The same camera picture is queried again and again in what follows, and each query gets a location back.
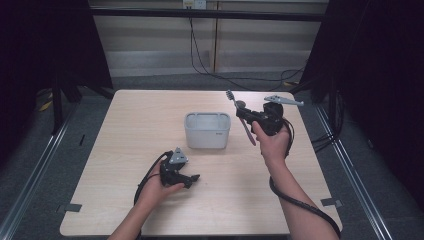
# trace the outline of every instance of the black cable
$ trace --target black cable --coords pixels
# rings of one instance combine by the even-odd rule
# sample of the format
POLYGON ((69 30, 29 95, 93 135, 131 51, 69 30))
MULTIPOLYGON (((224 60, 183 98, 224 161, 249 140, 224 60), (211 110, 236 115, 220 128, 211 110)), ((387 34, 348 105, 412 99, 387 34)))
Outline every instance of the black cable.
POLYGON ((160 174, 160 173, 156 173, 156 174, 153 174, 153 175, 151 175, 151 176, 149 176, 148 178, 147 178, 147 180, 149 180, 150 178, 152 178, 152 177, 154 177, 154 176, 163 176, 163 174, 160 174))
POLYGON ((299 201, 297 199, 294 199, 292 197, 289 197, 287 195, 285 195, 284 193, 280 192, 274 184, 274 180, 272 179, 272 177, 269 177, 269 186, 271 188, 271 190, 280 198, 286 200, 287 202, 294 204, 300 208, 303 208, 321 218, 323 218, 324 220, 326 220, 334 229, 334 231, 336 232, 337 236, 340 238, 341 233, 340 233, 340 229, 339 226, 337 225, 337 223, 330 217, 328 216, 326 213, 324 213, 323 211, 319 210, 316 207, 313 207, 307 203, 304 203, 302 201, 299 201))
POLYGON ((232 80, 252 80, 252 81, 278 82, 279 84, 278 84, 276 87, 273 87, 273 88, 271 88, 271 89, 265 90, 265 91, 274 91, 274 90, 276 90, 276 89, 278 89, 278 88, 280 88, 280 87, 282 86, 282 84, 283 84, 283 81, 284 81, 284 80, 288 80, 288 79, 290 79, 290 78, 292 78, 292 77, 296 76, 296 75, 297 75, 297 74, 299 74, 300 72, 303 72, 303 69, 305 68, 305 67, 302 67, 301 69, 289 69, 289 70, 285 70, 285 71, 283 71, 283 72, 281 73, 281 77, 280 77, 280 79, 265 79, 265 78, 251 78, 251 77, 249 77, 249 78, 247 78, 247 77, 246 77, 246 78, 244 78, 244 77, 241 77, 241 78, 240 78, 240 77, 236 77, 236 78, 227 78, 227 77, 223 77, 223 76, 220 76, 220 75, 217 75, 217 74, 212 74, 212 73, 210 73, 210 72, 209 72, 209 71, 205 68, 205 66, 204 66, 204 64, 203 64, 203 62, 202 62, 202 59, 201 59, 201 57, 200 57, 199 47, 198 47, 198 45, 197 45, 196 36, 194 35, 194 30, 193 30, 193 21, 192 21, 192 19, 191 19, 191 18, 189 18, 189 22, 190 22, 190 29, 191 29, 191 31, 190 31, 190 33, 191 33, 191 37, 190 37, 190 56, 191 56, 191 65, 192 65, 193 69, 194 69, 197 73, 199 73, 199 74, 201 74, 201 75, 211 76, 211 77, 214 77, 214 78, 216 78, 216 79, 220 79, 220 80, 228 81, 228 82, 230 82, 231 84, 233 84, 233 85, 235 85, 235 86, 238 86, 238 87, 240 87, 240 88, 242 88, 242 89, 248 90, 248 91, 258 91, 258 90, 251 89, 251 88, 247 88, 247 87, 242 86, 242 85, 240 85, 240 84, 238 84, 238 83, 236 83, 236 82, 234 82, 234 81, 232 81, 232 80), (194 65, 194 58, 193 58, 193 43, 194 43, 195 48, 196 48, 197 58, 199 59, 200 65, 201 65, 201 67, 202 67, 202 69, 203 69, 203 71, 204 71, 204 72, 199 71, 199 70, 196 68, 196 66, 194 65), (294 73, 294 74, 292 74, 292 75, 290 75, 290 76, 288 76, 288 77, 283 78, 283 75, 284 75, 286 72, 290 72, 290 71, 295 71, 295 73, 294 73))
POLYGON ((140 184, 138 185, 137 191, 135 192, 134 195, 134 205, 137 203, 138 197, 140 196, 141 190, 143 190, 144 185, 146 185, 147 181, 153 177, 156 176, 158 174, 154 174, 152 176, 149 177, 150 173, 152 172, 153 168, 156 166, 156 164, 163 158, 163 156, 167 156, 168 154, 172 154, 171 151, 169 152, 165 152, 162 155, 160 155, 160 157, 158 159, 156 159, 156 161, 153 163, 153 165, 150 167, 149 171, 147 171, 146 175, 144 176, 143 180, 141 180, 140 184))
POLYGON ((345 104, 340 94, 336 93, 336 122, 333 131, 330 134, 325 134, 318 139, 315 139, 311 141, 313 144, 320 143, 319 145, 315 145, 315 153, 320 152, 321 150, 325 149, 327 146, 334 143, 334 141, 337 141, 339 139, 339 136, 341 134, 343 123, 344 123, 344 111, 345 111, 345 104))
MULTIPOLYGON (((334 60, 334 62, 341 61, 342 67, 340 67, 340 69, 342 69, 342 70, 346 68, 347 60, 349 59, 349 56, 352 54, 352 49, 353 49, 353 46, 355 44, 355 40, 358 37, 358 33, 360 31, 360 27, 363 24, 363 20, 365 18, 365 14, 366 14, 366 11, 367 11, 367 9, 368 9, 368 7, 370 5, 370 2, 371 2, 371 0, 368 0, 366 2, 366 4, 365 4, 365 7, 364 7, 364 9, 363 9, 363 11, 361 13, 360 19, 359 19, 359 23, 357 24, 357 26, 356 26, 356 28, 354 30, 353 37, 352 37, 353 40, 351 40, 350 43, 349 43, 349 46, 347 46, 346 56, 342 60, 337 60, 337 58, 335 58, 335 60, 334 60)), ((337 102, 339 103, 339 106, 337 108, 338 111, 336 113, 339 116, 339 121, 337 121, 338 123, 336 123, 335 129, 333 129, 333 131, 334 131, 334 133, 333 133, 334 137, 332 139, 330 139, 330 143, 329 144, 331 144, 332 142, 334 142, 335 140, 338 139, 338 137, 340 135, 340 132, 341 132, 341 129, 342 129, 342 126, 343 126, 343 120, 344 120, 344 102, 341 100, 341 96, 340 96, 340 94, 338 92, 336 92, 335 94, 336 94, 336 97, 335 97, 336 98, 335 99, 336 104, 337 104, 337 102)))
MULTIPOLYGON (((287 119, 284 119, 283 124, 284 124, 284 126, 287 127, 287 130, 289 132, 289 143, 288 143, 287 152, 286 152, 286 157, 287 157, 289 155, 290 148, 291 148, 291 146, 293 144, 294 135, 295 134, 294 134, 293 125, 287 119)), ((303 208, 303 209, 305 209, 305 210, 307 210, 307 211, 309 211, 309 212, 311 212, 313 214, 316 214, 317 216, 323 218, 324 220, 326 220, 333 227, 333 229, 336 232, 337 236, 340 238, 340 229, 339 229, 339 226, 336 224, 336 222, 330 216, 328 216, 327 214, 325 214, 323 211, 321 211, 320 209, 318 209, 316 207, 313 207, 313 206, 311 206, 311 205, 309 205, 307 203, 304 203, 302 201, 299 201, 297 199, 294 199, 292 197, 289 197, 286 194, 280 192, 275 187, 274 180, 272 179, 272 177, 269 177, 269 186, 270 186, 271 190, 278 197, 280 197, 281 199, 284 199, 285 201, 287 201, 287 202, 289 202, 291 204, 294 204, 294 205, 296 205, 298 207, 301 207, 301 208, 303 208)))

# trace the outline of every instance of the finger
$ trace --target finger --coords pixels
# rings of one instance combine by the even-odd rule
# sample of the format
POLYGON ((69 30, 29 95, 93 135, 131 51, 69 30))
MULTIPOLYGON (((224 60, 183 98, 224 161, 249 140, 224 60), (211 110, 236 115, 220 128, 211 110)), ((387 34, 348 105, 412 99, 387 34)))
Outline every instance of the finger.
POLYGON ((267 136, 266 133, 262 130, 261 125, 259 125, 258 122, 254 121, 252 123, 252 127, 253 127, 253 131, 255 132, 257 136, 258 141, 261 141, 267 136))
POLYGON ((185 186, 184 183, 178 183, 178 184, 175 184, 175 185, 171 185, 171 186, 168 186, 166 188, 166 192, 168 194, 172 194, 172 193, 178 192, 179 190, 183 189, 184 186, 185 186))

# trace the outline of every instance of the person's left hand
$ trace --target person's left hand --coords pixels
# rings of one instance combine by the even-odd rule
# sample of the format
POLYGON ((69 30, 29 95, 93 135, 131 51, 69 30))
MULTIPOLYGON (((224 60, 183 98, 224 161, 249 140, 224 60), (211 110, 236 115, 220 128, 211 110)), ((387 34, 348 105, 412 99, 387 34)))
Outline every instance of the person's left hand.
POLYGON ((144 185, 141 190, 140 196, 136 204, 143 204, 145 207, 154 209, 157 207, 163 200, 165 200, 169 195, 178 192, 184 188, 184 183, 178 183, 171 186, 163 186, 160 180, 160 164, 158 163, 152 169, 152 172, 149 174, 149 180, 144 185))

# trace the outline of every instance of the electrical outlet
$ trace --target electrical outlet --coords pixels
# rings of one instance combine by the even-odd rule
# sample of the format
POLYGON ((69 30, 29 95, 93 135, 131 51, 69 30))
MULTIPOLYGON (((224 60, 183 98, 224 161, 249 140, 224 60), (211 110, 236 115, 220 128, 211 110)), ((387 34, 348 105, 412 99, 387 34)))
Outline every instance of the electrical outlet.
POLYGON ((183 0, 183 9, 194 9, 194 0, 183 0))
POLYGON ((194 9, 206 10, 206 0, 194 0, 194 9))

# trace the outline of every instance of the cord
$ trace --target cord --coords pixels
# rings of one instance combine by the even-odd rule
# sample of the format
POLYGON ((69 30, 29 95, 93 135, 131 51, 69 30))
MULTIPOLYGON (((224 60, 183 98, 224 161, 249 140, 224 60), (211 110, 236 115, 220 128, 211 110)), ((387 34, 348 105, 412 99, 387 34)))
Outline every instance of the cord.
POLYGON ((269 187, 271 188, 271 190, 280 198, 286 200, 287 202, 294 204, 300 208, 303 208, 321 218, 323 218, 324 220, 326 220, 331 227, 333 227, 334 231, 336 232, 337 236, 340 238, 341 233, 340 233, 340 229, 339 226, 337 225, 337 223, 330 217, 328 216, 326 213, 324 213, 323 211, 319 210, 316 207, 313 207, 307 203, 304 203, 302 201, 299 201, 297 199, 294 199, 292 197, 289 197, 287 195, 285 195, 284 193, 280 192, 274 184, 274 180, 272 179, 272 177, 269 177, 269 187))
POLYGON ((153 163, 153 165, 150 167, 149 171, 147 171, 146 175, 144 176, 143 180, 141 180, 140 184, 138 185, 137 191, 135 192, 134 195, 134 205, 136 204, 138 197, 140 196, 141 190, 143 190, 144 185, 146 185, 147 181, 156 175, 160 175, 160 174, 154 174, 152 176, 149 176, 150 173, 152 172, 153 168, 156 166, 156 164, 164 157, 164 156, 168 156, 169 154, 172 154, 172 151, 168 151, 163 153, 162 155, 160 155, 160 157, 158 159, 156 159, 156 161, 153 163))
MULTIPOLYGON (((291 146, 292 146, 292 144, 293 144, 293 141, 294 141, 294 128, 293 128, 293 125, 287 120, 287 119, 284 119, 284 121, 283 121, 283 124, 287 127, 287 129, 288 129, 288 132, 289 132, 289 143, 288 143, 288 146, 287 146, 287 152, 286 152, 286 157, 289 155, 289 151, 290 151, 290 148, 291 148, 291 146)), ((311 206, 311 205, 309 205, 309 204, 307 204, 307 203, 304 203, 304 202, 302 202, 302 201, 299 201, 299 200, 297 200, 297 199, 294 199, 294 198, 292 198, 292 197, 289 197, 289 196, 287 196, 286 194, 284 194, 284 193, 282 193, 282 192, 280 192, 277 188, 276 188, 276 186, 275 186, 275 184, 274 184, 274 180, 272 179, 272 177, 269 177, 269 187, 271 188, 271 190, 278 196, 278 197, 280 197, 281 199, 284 199, 285 201, 287 201, 287 202, 289 202, 289 203, 291 203, 291 204, 294 204, 294 205, 296 205, 296 206, 298 206, 298 207, 300 207, 300 208, 303 208, 303 209, 305 209, 305 210, 307 210, 307 211, 309 211, 309 212, 311 212, 311 213, 313 213, 313 214, 316 214, 316 215, 318 215, 319 217, 321 217, 321 218, 323 218, 324 220, 326 220, 332 227, 333 227, 333 229, 334 229, 334 231, 336 232, 336 234, 337 234, 337 236, 340 238, 340 229, 339 229, 339 226, 336 224, 336 222, 330 217, 330 216, 328 216, 326 213, 324 213, 323 211, 321 211, 320 209, 318 209, 318 208, 316 208, 316 207, 313 207, 313 206, 311 206)))
POLYGON ((315 139, 312 142, 312 144, 320 143, 319 145, 315 145, 315 153, 320 152, 321 150, 325 149, 327 146, 331 145, 339 139, 339 136, 342 131, 343 123, 344 123, 344 110, 345 110, 345 104, 340 94, 337 93, 336 96, 336 115, 337 120, 335 123, 335 129, 333 129, 331 134, 325 134, 318 139, 315 139))
POLYGON ((251 89, 251 88, 248 88, 248 87, 242 86, 242 85, 240 85, 240 84, 238 84, 238 83, 236 83, 236 82, 234 82, 234 81, 232 81, 232 80, 253 80, 253 81, 278 82, 278 85, 277 85, 277 86, 275 86, 275 87, 273 87, 273 88, 271 88, 271 89, 265 90, 265 91, 274 91, 274 90, 279 89, 279 88, 282 86, 282 84, 283 84, 283 81, 284 81, 284 80, 288 80, 288 79, 290 79, 290 78, 293 78, 293 77, 294 77, 294 76, 296 76, 297 74, 299 74, 299 73, 303 72, 303 70, 304 70, 304 68, 305 68, 305 67, 302 67, 301 69, 289 69, 289 70, 285 70, 285 71, 283 71, 283 72, 281 73, 280 79, 265 79, 265 78, 227 78, 227 77, 223 77, 223 76, 220 76, 220 75, 212 74, 212 73, 210 73, 210 72, 209 72, 209 71, 205 68, 205 66, 204 66, 204 64, 203 64, 203 62, 202 62, 202 59, 201 59, 201 57, 200 57, 199 47, 198 47, 198 45, 197 45, 196 36, 194 35, 194 30, 193 30, 193 20, 192 20, 192 18, 189 18, 189 22, 190 22, 190 28, 191 28, 191 31, 190 31, 190 33, 191 33, 191 37, 190 37, 190 56, 191 56, 191 65, 192 65, 193 69, 194 69, 197 73, 199 73, 199 74, 201 74, 201 75, 211 76, 211 77, 214 77, 214 78, 216 78, 216 79, 220 79, 220 80, 228 81, 228 82, 230 82, 231 84, 233 84, 233 85, 235 85, 235 86, 238 86, 238 87, 240 87, 240 88, 242 88, 242 89, 248 90, 248 91, 263 91, 263 90, 255 90, 255 89, 251 89), (204 71, 204 72, 199 71, 199 70, 196 68, 196 66, 194 65, 194 57, 193 57, 193 43, 194 43, 194 46, 195 46, 195 48, 196 48, 197 58, 199 59, 200 65, 201 65, 201 67, 202 67, 202 69, 203 69, 203 71, 204 71), (287 73, 287 72, 292 72, 292 71, 294 71, 294 73, 293 73, 292 75, 290 75, 290 76, 288 76, 288 77, 283 77, 283 75, 284 75, 285 73, 287 73))

